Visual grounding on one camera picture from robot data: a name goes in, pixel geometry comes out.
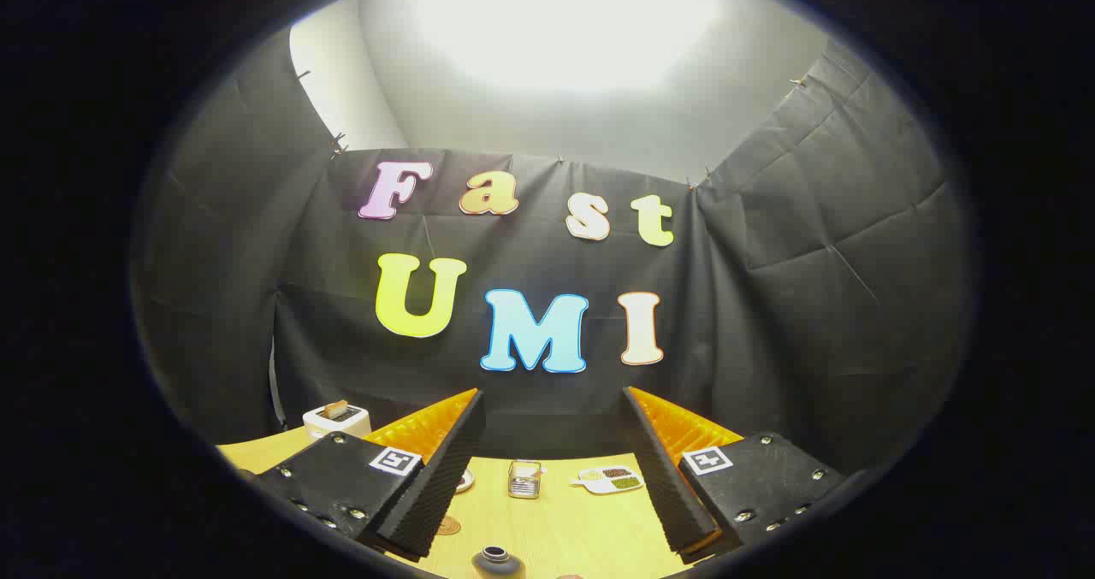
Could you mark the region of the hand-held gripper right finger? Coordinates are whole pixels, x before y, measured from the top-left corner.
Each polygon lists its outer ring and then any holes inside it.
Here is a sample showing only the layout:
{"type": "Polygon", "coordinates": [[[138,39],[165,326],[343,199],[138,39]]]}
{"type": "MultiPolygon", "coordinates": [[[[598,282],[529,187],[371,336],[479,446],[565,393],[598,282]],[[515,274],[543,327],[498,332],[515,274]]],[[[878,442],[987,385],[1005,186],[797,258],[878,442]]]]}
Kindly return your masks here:
{"type": "Polygon", "coordinates": [[[846,482],[782,435],[736,435],[639,387],[625,387],[623,404],[623,435],[679,556],[715,556],[770,540],[846,482]]]}

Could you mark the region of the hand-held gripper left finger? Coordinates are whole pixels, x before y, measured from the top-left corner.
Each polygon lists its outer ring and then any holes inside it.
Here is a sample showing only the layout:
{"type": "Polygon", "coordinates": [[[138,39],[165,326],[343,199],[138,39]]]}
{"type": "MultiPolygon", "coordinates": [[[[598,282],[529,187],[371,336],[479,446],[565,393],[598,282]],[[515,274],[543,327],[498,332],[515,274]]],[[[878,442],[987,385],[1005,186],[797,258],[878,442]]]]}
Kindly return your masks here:
{"type": "Polygon", "coordinates": [[[420,559],[476,454],[484,424],[482,392],[470,387],[364,438],[322,436],[262,471],[254,484],[328,532],[420,559]]]}

